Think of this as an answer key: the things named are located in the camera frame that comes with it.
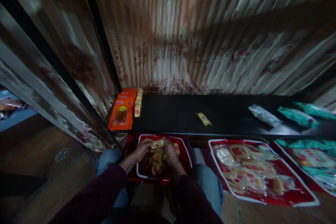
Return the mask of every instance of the floor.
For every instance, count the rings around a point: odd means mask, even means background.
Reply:
[[[29,197],[0,198],[2,213],[13,223],[48,223],[96,176],[99,155],[54,126],[48,126],[30,139],[7,148],[10,151],[1,154],[1,172],[44,179],[43,186]],[[69,152],[64,159],[56,162],[56,154],[64,148],[69,148]],[[133,192],[131,209],[133,212],[155,211],[173,223],[175,216],[166,197],[171,193],[167,187],[139,184]],[[324,194],[316,195],[321,206],[300,209],[239,201],[225,193],[222,220],[225,224],[336,223],[336,199]]]

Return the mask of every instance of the black countertop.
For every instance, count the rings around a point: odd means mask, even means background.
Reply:
[[[248,109],[253,104],[271,112],[282,124],[272,128],[255,118]],[[336,139],[336,120],[315,117],[321,125],[308,129],[284,117],[277,111],[279,106],[295,108],[290,96],[144,95],[141,118],[134,118],[132,130],[119,132]],[[212,126],[202,124],[196,115],[199,112]]]

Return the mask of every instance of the striped fabric wall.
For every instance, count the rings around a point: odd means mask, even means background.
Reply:
[[[335,64],[335,0],[97,0],[123,87],[291,95]]]

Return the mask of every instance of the person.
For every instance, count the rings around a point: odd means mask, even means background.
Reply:
[[[99,158],[97,177],[49,223],[168,223],[151,212],[131,215],[128,205],[127,175],[146,153],[153,151],[151,142],[151,139],[141,141],[135,151],[119,163],[117,150],[105,151]],[[164,152],[173,171],[180,205],[176,223],[222,223],[223,190],[213,171],[206,165],[197,164],[188,176],[171,141],[165,140]]]

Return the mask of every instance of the red basket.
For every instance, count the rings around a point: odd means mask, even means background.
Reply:
[[[229,139],[217,139],[217,140],[209,140],[206,155],[204,157],[206,164],[212,168],[215,174],[219,177],[219,180],[222,183],[223,189],[230,192],[234,197],[241,200],[246,200],[255,203],[261,204],[273,204],[273,205],[289,205],[293,207],[312,207],[319,205],[319,200],[317,197],[309,190],[309,188],[305,185],[305,183],[301,180],[301,178],[297,175],[297,173],[284,161],[284,160],[275,160],[272,162],[274,168],[277,171],[284,171],[286,175],[291,176],[295,180],[295,187],[299,188],[300,191],[292,190],[286,192],[282,196],[270,197],[270,196],[261,196],[260,194],[249,194],[243,195],[233,192],[231,189],[227,179],[223,175],[218,162],[215,158],[214,152],[212,150],[213,145],[230,145],[230,144],[250,144],[250,145],[267,145],[264,142],[252,141],[252,140],[229,140]]]
[[[304,179],[309,189],[321,193],[326,193],[336,198],[335,193],[332,193],[325,189],[324,186],[317,180],[315,180],[313,176],[311,176],[308,172],[302,169],[301,166],[287,153],[287,151],[280,144],[278,144],[276,141],[273,141],[271,143],[271,146],[273,149],[278,150],[281,157],[284,158],[286,162],[288,162],[288,164]]]
[[[138,142],[139,142],[139,137],[141,135],[142,134],[136,134],[136,133],[131,133],[131,134],[129,133],[127,135],[127,139],[125,141],[125,144],[124,144],[124,147],[123,147],[123,150],[122,150],[122,154],[121,154],[121,156],[122,156],[123,159],[126,158],[128,155],[131,154],[131,145],[132,145],[132,143],[136,142],[135,145],[137,145]],[[170,137],[181,139],[183,141],[183,143],[181,143],[181,145],[186,146],[187,156],[190,157],[191,163],[192,163],[192,166],[193,166],[193,164],[194,164],[194,157],[193,157],[193,154],[192,154],[191,147],[190,147],[190,145],[188,143],[187,137],[185,135],[169,136],[169,135],[165,135],[165,134],[160,134],[160,135],[156,135],[156,136],[159,137],[158,139],[161,139],[162,137],[165,137],[165,138],[168,138],[168,139],[170,139]],[[136,182],[143,182],[143,183],[161,183],[162,185],[168,184],[170,182],[170,179],[168,181],[166,181],[166,180],[163,181],[162,179],[161,180],[156,180],[156,179],[149,179],[149,178],[139,177],[137,175],[137,171],[136,170],[137,170],[137,167],[135,166],[131,170],[131,172],[129,173],[129,175],[128,175],[129,180],[136,181]]]
[[[193,168],[193,164],[192,164],[193,162],[190,157],[191,155],[188,152],[188,148],[181,138],[175,137],[175,136],[142,134],[139,136],[139,143],[140,141],[143,141],[145,138],[149,138],[149,139],[152,139],[153,141],[156,141],[163,137],[170,140],[172,143],[178,144],[180,148],[180,162],[182,166],[184,167],[185,172],[189,174]],[[136,174],[138,175],[138,177],[146,179],[146,180],[155,180],[161,183],[168,183],[170,181],[174,181],[172,177],[165,176],[166,174],[163,174],[162,176],[153,176],[152,174],[149,174],[148,171],[141,170],[139,163],[136,164],[136,170],[137,170]]]

